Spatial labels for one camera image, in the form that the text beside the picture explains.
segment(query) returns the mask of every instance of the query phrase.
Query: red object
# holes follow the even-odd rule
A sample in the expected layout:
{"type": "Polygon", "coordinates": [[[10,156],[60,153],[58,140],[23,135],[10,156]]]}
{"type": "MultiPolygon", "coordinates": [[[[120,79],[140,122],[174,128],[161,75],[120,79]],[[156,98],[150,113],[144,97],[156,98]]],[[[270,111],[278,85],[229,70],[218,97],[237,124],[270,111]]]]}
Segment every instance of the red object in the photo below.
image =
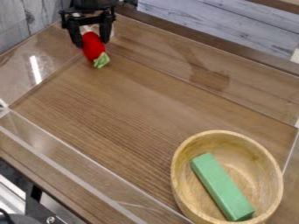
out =
{"type": "Polygon", "coordinates": [[[100,41],[98,35],[93,31],[82,34],[82,52],[92,62],[106,51],[104,44],[100,41]]]}

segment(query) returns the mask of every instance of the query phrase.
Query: wooden bowl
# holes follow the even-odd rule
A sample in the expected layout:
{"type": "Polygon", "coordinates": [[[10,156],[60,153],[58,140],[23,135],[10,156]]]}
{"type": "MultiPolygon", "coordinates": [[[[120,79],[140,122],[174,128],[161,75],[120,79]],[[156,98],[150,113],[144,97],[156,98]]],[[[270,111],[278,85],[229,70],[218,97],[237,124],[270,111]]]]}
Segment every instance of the wooden bowl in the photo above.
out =
{"type": "Polygon", "coordinates": [[[189,137],[172,158],[172,193],[184,215],[194,223],[230,223],[225,220],[190,168],[190,159],[210,152],[256,212],[241,224],[265,223],[282,197],[282,174],[266,149],[248,137],[210,130],[189,137]]]}

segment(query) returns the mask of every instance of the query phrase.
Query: white wooden wall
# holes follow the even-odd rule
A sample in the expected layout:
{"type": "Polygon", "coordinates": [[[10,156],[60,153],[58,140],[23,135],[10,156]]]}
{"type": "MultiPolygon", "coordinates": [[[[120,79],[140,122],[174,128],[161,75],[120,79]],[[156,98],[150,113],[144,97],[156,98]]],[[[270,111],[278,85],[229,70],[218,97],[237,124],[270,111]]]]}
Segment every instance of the white wooden wall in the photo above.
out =
{"type": "Polygon", "coordinates": [[[137,9],[286,59],[299,43],[299,15],[245,0],[138,0],[137,9]]]}
{"type": "Polygon", "coordinates": [[[0,0],[0,53],[54,22],[70,0],[0,0]]]}

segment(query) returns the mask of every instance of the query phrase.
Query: green rectangular block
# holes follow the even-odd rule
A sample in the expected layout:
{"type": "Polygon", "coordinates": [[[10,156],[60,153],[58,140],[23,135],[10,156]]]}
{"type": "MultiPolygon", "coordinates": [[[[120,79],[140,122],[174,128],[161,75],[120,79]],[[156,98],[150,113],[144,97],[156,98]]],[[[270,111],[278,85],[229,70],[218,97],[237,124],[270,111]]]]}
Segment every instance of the green rectangular block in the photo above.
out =
{"type": "Polygon", "coordinates": [[[226,220],[245,221],[250,219],[254,208],[250,206],[248,199],[210,153],[205,153],[193,158],[190,160],[190,168],[226,220]]]}

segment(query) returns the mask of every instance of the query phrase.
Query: bowl rim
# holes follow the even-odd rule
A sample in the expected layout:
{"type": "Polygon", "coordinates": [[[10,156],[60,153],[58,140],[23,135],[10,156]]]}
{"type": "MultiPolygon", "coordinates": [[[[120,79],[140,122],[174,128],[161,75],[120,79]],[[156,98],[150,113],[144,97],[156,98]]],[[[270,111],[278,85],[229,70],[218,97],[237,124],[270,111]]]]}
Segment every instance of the bowl rim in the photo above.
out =
{"type": "MultiPolygon", "coordinates": [[[[269,208],[257,217],[254,217],[250,220],[245,220],[245,221],[240,222],[241,224],[262,223],[262,222],[266,221],[266,219],[273,214],[273,212],[274,212],[274,210],[276,210],[276,208],[277,208],[277,206],[281,202],[281,199],[282,199],[282,193],[284,193],[282,173],[281,173],[281,170],[278,168],[277,162],[276,162],[273,156],[270,155],[270,153],[266,151],[265,147],[260,143],[257,143],[253,139],[250,139],[249,137],[246,137],[246,136],[244,136],[244,135],[241,135],[241,134],[238,134],[237,132],[233,132],[233,131],[228,131],[228,130],[206,130],[206,131],[202,131],[202,132],[194,134],[193,136],[188,137],[182,141],[180,146],[177,147],[177,150],[176,150],[176,152],[173,153],[173,156],[172,156],[172,165],[170,165],[172,192],[173,192],[173,195],[174,195],[173,197],[174,197],[176,203],[177,203],[177,205],[178,205],[178,207],[182,211],[182,208],[181,208],[181,205],[180,205],[180,203],[182,203],[182,199],[181,199],[180,194],[176,191],[176,188],[173,187],[173,186],[177,186],[176,175],[173,175],[173,171],[174,171],[174,167],[176,167],[174,161],[177,160],[177,157],[178,157],[185,145],[189,142],[192,142],[194,139],[197,139],[198,137],[202,137],[202,136],[206,136],[206,135],[210,135],[210,134],[226,134],[226,135],[242,138],[244,140],[249,141],[261,150],[261,152],[265,154],[265,156],[269,159],[269,162],[270,162],[270,164],[274,168],[274,175],[277,177],[277,181],[276,181],[277,182],[277,192],[276,192],[276,196],[274,196],[274,201],[273,201],[272,205],[269,206],[269,208]]],[[[184,207],[189,210],[189,212],[193,216],[200,217],[204,221],[206,221],[209,223],[216,223],[216,224],[229,224],[229,223],[232,223],[229,221],[218,220],[216,218],[212,218],[205,213],[201,213],[201,212],[194,213],[192,211],[192,209],[189,209],[188,205],[185,205],[185,204],[184,204],[184,207]]]]}

